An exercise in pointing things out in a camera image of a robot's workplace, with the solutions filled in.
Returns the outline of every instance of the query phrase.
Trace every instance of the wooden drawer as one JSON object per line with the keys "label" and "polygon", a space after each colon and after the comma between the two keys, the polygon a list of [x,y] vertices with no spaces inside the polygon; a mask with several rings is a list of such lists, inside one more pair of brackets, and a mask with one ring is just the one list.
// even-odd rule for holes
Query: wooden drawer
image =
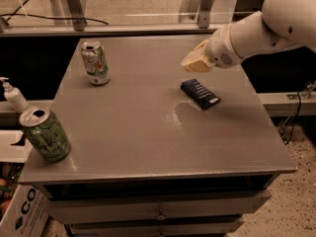
{"label": "wooden drawer", "polygon": [[221,236],[243,224],[241,216],[219,216],[154,220],[88,223],[73,226],[74,233],[95,237],[167,237]]}
{"label": "wooden drawer", "polygon": [[255,212],[269,191],[238,192],[177,197],[137,197],[78,201],[48,201],[44,210],[63,224],[157,220],[169,218],[234,215]]}

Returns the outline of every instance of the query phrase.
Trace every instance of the soda can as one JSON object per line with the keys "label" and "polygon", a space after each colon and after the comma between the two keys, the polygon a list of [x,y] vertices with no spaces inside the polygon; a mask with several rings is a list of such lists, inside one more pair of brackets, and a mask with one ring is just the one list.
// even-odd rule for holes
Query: soda can
{"label": "soda can", "polygon": [[110,73],[105,51],[98,41],[84,42],[81,46],[81,56],[91,84],[103,85],[109,82]]}
{"label": "soda can", "polygon": [[48,162],[57,162],[70,151],[70,142],[57,116],[49,108],[30,107],[20,115],[24,136]]}

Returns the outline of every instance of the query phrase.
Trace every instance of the table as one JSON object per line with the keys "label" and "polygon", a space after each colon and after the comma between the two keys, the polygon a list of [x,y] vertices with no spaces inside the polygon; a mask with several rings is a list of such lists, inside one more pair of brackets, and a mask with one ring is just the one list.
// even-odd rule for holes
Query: table
{"label": "table", "polygon": [[[51,108],[71,141],[62,161],[33,151],[21,175],[47,212],[97,236],[225,234],[296,166],[240,65],[188,73],[207,35],[99,39],[111,81],[92,86],[81,39]],[[221,102],[202,111],[180,84],[197,78]]]}

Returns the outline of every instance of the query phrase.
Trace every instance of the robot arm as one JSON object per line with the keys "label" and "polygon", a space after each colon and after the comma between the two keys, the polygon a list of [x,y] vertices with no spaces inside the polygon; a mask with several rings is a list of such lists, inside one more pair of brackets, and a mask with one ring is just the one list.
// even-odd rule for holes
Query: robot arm
{"label": "robot arm", "polygon": [[227,68],[256,54],[302,46],[316,52],[315,6],[316,0],[265,0],[262,12],[217,30],[204,43],[204,66]]}

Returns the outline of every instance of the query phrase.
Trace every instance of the soap dispenser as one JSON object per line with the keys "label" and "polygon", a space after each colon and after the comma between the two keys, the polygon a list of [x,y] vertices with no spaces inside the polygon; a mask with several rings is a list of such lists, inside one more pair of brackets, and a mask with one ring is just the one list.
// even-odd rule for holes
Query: soap dispenser
{"label": "soap dispenser", "polygon": [[18,88],[13,87],[7,80],[9,80],[9,78],[0,77],[0,81],[2,81],[2,86],[4,88],[4,97],[15,111],[21,112],[25,110],[29,103],[22,95],[21,91]]}

